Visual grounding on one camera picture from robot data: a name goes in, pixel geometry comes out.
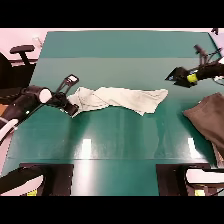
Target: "brown cloth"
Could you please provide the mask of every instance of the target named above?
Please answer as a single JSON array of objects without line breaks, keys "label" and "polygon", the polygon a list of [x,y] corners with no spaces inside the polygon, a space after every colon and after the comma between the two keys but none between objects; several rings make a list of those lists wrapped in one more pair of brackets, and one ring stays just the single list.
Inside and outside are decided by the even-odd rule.
[{"label": "brown cloth", "polygon": [[224,158],[224,96],[221,93],[207,96],[197,106],[183,113],[212,142],[214,151],[218,150]]}]

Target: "white cloth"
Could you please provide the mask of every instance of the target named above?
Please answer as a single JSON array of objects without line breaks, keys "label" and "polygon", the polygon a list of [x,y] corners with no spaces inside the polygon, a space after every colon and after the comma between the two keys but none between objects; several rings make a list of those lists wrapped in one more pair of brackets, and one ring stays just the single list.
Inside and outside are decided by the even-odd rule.
[{"label": "white cloth", "polygon": [[144,113],[154,113],[167,94],[166,89],[143,91],[101,87],[94,91],[80,87],[75,94],[68,96],[68,100],[79,106],[74,116],[82,111],[99,110],[108,106],[126,107],[143,116]]}]

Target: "black chair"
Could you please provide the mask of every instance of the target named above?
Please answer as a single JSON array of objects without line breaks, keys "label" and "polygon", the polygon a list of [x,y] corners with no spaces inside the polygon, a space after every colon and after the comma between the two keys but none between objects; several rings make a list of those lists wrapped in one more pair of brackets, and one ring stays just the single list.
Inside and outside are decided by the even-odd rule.
[{"label": "black chair", "polygon": [[10,61],[0,53],[0,104],[10,104],[22,88],[30,84],[36,63],[30,64],[26,52],[34,51],[33,45],[13,47],[11,54],[19,53],[24,65],[12,66]]}]

